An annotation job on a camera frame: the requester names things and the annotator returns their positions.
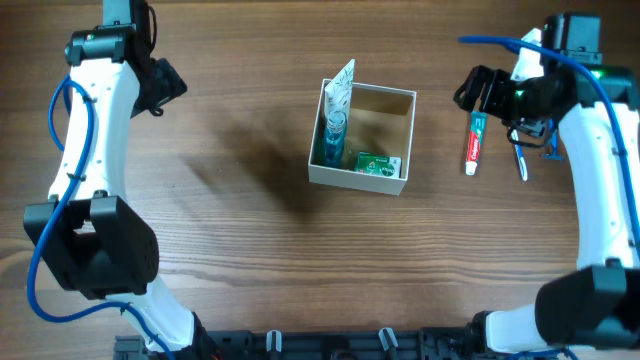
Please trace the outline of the blue disposable razor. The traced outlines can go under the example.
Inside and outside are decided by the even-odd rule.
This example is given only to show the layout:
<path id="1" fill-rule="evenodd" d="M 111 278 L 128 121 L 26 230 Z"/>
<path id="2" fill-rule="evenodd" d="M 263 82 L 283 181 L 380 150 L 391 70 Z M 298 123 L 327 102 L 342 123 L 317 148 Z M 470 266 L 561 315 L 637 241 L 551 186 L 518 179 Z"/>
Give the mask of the blue disposable razor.
<path id="1" fill-rule="evenodd" d="M 564 156 L 559 149 L 559 134 L 557 124 L 549 119 L 547 121 L 547 139 L 545 142 L 544 152 L 541 157 L 545 160 L 563 161 Z"/>

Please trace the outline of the white square box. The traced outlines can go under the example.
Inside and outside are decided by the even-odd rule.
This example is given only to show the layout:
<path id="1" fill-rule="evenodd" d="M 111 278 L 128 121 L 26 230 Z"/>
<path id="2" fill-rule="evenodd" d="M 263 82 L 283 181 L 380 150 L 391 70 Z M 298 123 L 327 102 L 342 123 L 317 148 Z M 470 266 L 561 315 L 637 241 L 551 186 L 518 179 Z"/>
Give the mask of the white square box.
<path id="1" fill-rule="evenodd" d="M 342 165 L 324 165 L 324 98 L 319 95 L 307 161 L 311 183 L 354 190 L 399 195 L 408 178 L 417 93 L 411 90 L 355 83 Z M 368 153 L 395 157 L 399 169 L 392 176 L 356 170 L 358 156 Z"/>

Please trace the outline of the white patterned cream tube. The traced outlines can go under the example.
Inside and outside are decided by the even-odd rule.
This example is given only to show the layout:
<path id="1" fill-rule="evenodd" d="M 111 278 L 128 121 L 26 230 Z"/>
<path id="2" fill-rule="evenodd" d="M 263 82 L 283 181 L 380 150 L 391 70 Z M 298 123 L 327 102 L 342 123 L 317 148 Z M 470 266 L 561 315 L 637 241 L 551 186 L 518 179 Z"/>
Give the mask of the white patterned cream tube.
<path id="1" fill-rule="evenodd" d="M 348 119 L 356 61 L 351 59 L 324 87 L 324 115 L 330 122 Z"/>

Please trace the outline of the blue Listerine mouthwash bottle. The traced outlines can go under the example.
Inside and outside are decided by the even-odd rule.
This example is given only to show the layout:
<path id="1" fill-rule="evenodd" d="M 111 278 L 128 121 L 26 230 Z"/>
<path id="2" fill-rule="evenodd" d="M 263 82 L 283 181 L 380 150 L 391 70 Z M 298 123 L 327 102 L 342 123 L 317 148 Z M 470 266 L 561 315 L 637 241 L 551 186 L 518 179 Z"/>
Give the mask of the blue Listerine mouthwash bottle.
<path id="1" fill-rule="evenodd" d="M 324 159 L 328 167 L 341 166 L 345 138 L 348 129 L 348 115 L 343 111 L 334 111 L 326 119 L 324 132 Z"/>

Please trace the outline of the blue white toothbrush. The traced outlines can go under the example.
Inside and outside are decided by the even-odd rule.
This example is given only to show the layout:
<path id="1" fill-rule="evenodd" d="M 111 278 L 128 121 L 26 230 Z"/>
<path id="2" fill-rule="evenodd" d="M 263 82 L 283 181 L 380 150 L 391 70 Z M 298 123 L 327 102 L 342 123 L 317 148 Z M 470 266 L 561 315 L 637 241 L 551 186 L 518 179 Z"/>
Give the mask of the blue white toothbrush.
<path id="1" fill-rule="evenodd" d="M 515 156 L 518 164 L 518 169 L 520 172 L 520 178 L 523 182 L 526 182 L 528 180 L 528 169 L 527 169 L 526 161 L 524 158 L 524 153 L 522 151 L 522 147 L 518 144 L 519 142 L 518 133 L 515 130 L 511 132 L 510 139 L 514 146 Z"/>

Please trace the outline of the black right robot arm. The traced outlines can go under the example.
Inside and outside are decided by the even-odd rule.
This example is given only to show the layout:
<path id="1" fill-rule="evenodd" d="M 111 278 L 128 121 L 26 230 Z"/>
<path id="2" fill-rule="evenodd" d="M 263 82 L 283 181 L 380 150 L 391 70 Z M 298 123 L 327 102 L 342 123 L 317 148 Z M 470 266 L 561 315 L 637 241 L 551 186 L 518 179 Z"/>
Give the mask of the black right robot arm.
<path id="1" fill-rule="evenodd" d="M 600 29 L 596 15 L 565 12 L 527 40 L 493 37 L 517 55 L 514 70 L 477 66 L 454 94 L 462 110 L 525 134 L 529 148 L 561 138 L 579 223 L 575 270 L 530 305 L 476 315 L 460 343 L 465 357 L 639 346 L 639 88 L 630 69 L 603 63 Z"/>

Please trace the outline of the Colgate toothpaste tube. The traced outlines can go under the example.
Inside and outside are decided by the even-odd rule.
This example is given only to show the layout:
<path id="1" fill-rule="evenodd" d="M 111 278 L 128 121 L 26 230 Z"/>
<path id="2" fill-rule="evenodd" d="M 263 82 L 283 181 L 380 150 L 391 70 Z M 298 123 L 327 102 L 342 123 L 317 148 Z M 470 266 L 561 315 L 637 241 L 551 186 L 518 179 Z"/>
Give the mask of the Colgate toothpaste tube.
<path id="1" fill-rule="evenodd" d="M 470 117 L 469 139 L 465 160 L 465 174 L 474 176 L 478 167 L 488 115 L 473 111 Z"/>

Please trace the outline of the green Dettol soap pack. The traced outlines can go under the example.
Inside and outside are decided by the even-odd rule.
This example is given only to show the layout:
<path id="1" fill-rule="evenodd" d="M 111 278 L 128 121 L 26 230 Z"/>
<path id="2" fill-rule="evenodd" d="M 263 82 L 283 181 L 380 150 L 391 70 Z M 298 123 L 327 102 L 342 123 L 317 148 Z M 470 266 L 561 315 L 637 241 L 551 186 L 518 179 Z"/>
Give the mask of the green Dettol soap pack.
<path id="1" fill-rule="evenodd" d="M 401 174 L 401 159 L 360 152 L 354 171 L 366 175 L 380 176 L 391 179 L 399 179 Z"/>

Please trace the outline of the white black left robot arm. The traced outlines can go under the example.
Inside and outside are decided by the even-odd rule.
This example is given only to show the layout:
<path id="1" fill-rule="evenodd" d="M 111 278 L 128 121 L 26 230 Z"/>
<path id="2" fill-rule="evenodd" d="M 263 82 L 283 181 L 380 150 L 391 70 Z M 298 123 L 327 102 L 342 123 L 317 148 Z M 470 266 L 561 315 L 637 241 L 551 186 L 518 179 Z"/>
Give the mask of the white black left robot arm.
<path id="1" fill-rule="evenodd" d="M 186 91 L 165 59 L 152 55 L 157 20 L 148 3 L 107 1 L 103 20 L 75 32 L 65 49 L 70 72 L 55 90 L 69 116 L 56 140 L 63 157 L 48 199 L 26 208 L 24 228 L 58 284 L 117 309 L 155 359 L 205 359 L 214 346 L 194 313 L 161 279 L 153 230 L 128 205 L 125 163 L 130 122 Z"/>

